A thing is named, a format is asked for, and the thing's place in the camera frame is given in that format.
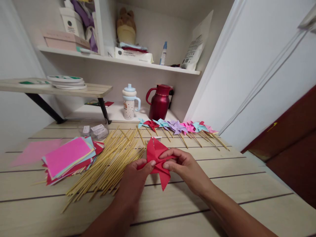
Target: pink box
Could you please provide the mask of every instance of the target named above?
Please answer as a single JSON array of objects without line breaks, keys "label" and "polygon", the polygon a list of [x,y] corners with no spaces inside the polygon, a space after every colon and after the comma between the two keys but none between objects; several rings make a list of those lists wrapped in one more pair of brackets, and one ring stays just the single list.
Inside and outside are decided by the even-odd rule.
[{"label": "pink box", "polygon": [[88,41],[67,32],[55,30],[43,30],[42,34],[46,40],[47,46],[50,48],[65,49],[77,51],[77,46],[90,49]]}]

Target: stuffed toy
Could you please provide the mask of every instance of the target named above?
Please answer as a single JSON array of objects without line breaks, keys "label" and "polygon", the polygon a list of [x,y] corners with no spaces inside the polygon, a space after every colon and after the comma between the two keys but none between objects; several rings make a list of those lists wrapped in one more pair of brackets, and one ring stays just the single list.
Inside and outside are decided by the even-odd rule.
[{"label": "stuffed toy", "polygon": [[117,21],[117,34],[119,42],[135,44],[136,25],[133,11],[127,12],[126,8],[121,8]]}]

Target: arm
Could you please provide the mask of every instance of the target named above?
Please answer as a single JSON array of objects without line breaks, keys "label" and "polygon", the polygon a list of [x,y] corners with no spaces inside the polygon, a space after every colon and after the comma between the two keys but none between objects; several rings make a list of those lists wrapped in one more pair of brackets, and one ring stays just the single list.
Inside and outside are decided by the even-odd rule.
[{"label": "arm", "polygon": [[170,155],[177,158],[165,162],[163,167],[177,173],[208,205],[229,237],[277,237],[213,184],[190,153],[171,148],[159,158]]},{"label": "arm", "polygon": [[110,206],[81,235],[82,237],[123,237],[135,220],[138,204],[147,176],[151,173],[155,161],[147,163],[146,159],[136,160],[126,166],[119,191]]}]

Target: pink pinwheel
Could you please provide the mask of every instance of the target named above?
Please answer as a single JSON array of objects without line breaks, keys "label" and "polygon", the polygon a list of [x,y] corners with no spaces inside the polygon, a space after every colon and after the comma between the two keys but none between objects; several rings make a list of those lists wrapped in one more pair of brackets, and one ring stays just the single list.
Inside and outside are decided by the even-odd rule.
[{"label": "pink pinwheel", "polygon": [[192,126],[191,124],[192,124],[191,121],[188,121],[186,123],[185,122],[180,123],[180,125],[184,126],[188,130],[188,132],[195,132],[194,131],[194,126]]},{"label": "pink pinwheel", "polygon": [[185,126],[180,125],[179,120],[177,122],[175,121],[167,121],[167,123],[169,124],[170,128],[174,131],[174,134],[177,135],[181,132],[185,132],[187,133],[188,130],[186,129]]},{"label": "pink pinwheel", "polygon": [[200,125],[205,126],[209,133],[217,133],[218,132],[218,131],[213,130],[211,126],[205,125],[204,121],[201,121]]}]

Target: finger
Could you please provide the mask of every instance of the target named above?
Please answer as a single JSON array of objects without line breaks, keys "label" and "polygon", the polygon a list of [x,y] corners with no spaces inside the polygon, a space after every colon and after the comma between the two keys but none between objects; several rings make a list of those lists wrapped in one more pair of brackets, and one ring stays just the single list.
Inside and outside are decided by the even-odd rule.
[{"label": "finger", "polygon": [[178,149],[178,148],[170,148],[169,150],[166,150],[164,153],[162,153],[160,156],[159,156],[159,159],[164,159],[168,156],[171,156],[171,155],[175,155],[177,156],[181,161],[184,161],[185,160],[185,157],[186,157],[186,152]]},{"label": "finger", "polygon": [[144,166],[144,168],[142,168],[140,171],[147,177],[152,172],[155,165],[156,165],[156,161],[152,160],[152,161],[148,162]]},{"label": "finger", "polygon": [[172,172],[175,172],[180,176],[182,176],[182,174],[184,173],[184,166],[179,165],[179,164],[172,162],[172,161],[166,161],[163,164],[163,168],[170,170]]},{"label": "finger", "polygon": [[137,169],[137,167],[139,167],[139,166],[141,166],[143,164],[146,164],[146,163],[147,163],[146,159],[138,159],[138,160],[135,160],[132,163],[130,163],[128,166],[130,168]]}]

